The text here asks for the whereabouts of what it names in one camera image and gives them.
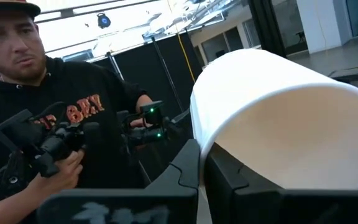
man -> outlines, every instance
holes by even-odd
[[[96,152],[73,152],[57,162],[58,174],[48,179],[38,175],[25,190],[0,201],[0,224],[20,222],[49,195],[72,189],[78,181],[100,188],[142,185],[139,168],[129,167],[119,152],[122,140],[116,112],[139,112],[139,106],[151,99],[138,86],[122,82],[109,70],[46,57],[34,24],[39,13],[38,6],[25,0],[0,1],[0,123],[21,110],[39,114],[63,101],[69,105],[64,121],[98,122],[108,147]],[[36,122],[51,128],[60,113],[51,111]],[[9,153],[0,143],[0,168]],[[83,180],[78,178],[80,173],[92,175]]]

black hoodie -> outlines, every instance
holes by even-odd
[[[105,68],[47,58],[47,75],[38,87],[0,81],[0,123],[24,109],[36,115],[49,105],[63,101],[69,105],[64,121],[98,122],[105,140],[106,147],[85,154],[81,175],[87,179],[82,183],[87,187],[87,183],[91,183],[97,188],[139,187],[139,168],[129,167],[119,152],[122,139],[116,112],[129,110],[135,113],[137,100],[143,94],[145,91],[137,85],[122,82]],[[61,110],[52,112],[40,122],[53,125],[61,113]],[[0,143],[0,168],[6,164],[9,153],[9,149]]]

white cylinder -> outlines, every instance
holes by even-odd
[[[213,142],[285,189],[358,189],[358,88],[264,50],[208,65],[191,95],[203,167]]]

cap brim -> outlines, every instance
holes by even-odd
[[[1,10],[17,10],[27,13],[30,17],[38,16],[41,13],[41,8],[37,5],[28,2],[18,1],[0,1]]]

concrete floor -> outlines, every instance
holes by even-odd
[[[329,75],[333,71],[358,67],[358,38],[349,41],[342,47],[312,55],[309,52],[302,52],[290,55],[288,59],[323,75]],[[202,194],[200,194],[198,203],[197,223],[212,224],[208,203]]]

